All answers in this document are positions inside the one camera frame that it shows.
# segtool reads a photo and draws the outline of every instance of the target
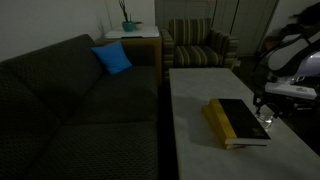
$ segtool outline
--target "striped armchair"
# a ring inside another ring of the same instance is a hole
[[[210,24],[209,18],[171,19],[169,30],[161,30],[164,85],[169,85],[169,68],[233,68],[239,39],[211,30]]]

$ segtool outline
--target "book stack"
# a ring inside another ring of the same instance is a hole
[[[271,140],[241,99],[210,99],[202,113],[226,149],[266,146]]]

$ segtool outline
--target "blue pillow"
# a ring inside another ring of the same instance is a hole
[[[91,50],[98,56],[110,74],[116,74],[132,66],[120,41],[102,47],[94,47]]]

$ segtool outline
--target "white wall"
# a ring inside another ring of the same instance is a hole
[[[132,17],[154,24],[154,0],[126,3]],[[84,33],[98,39],[99,22],[108,32],[122,22],[118,12],[118,0],[0,0],[0,61]]]
[[[320,2],[319,0],[279,0],[273,18],[267,30],[266,36],[277,35],[287,24],[296,23],[292,18],[294,14],[300,14],[307,7]]]

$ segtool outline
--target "floor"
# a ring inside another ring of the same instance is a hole
[[[260,91],[260,85],[266,81],[267,69],[259,65],[254,76],[252,71],[256,64],[254,57],[239,58],[241,65],[233,72],[252,91]],[[293,112],[281,119],[320,155],[320,108],[316,112]],[[159,88],[159,179],[179,179],[176,161],[174,128],[172,121],[171,98],[169,88]]]

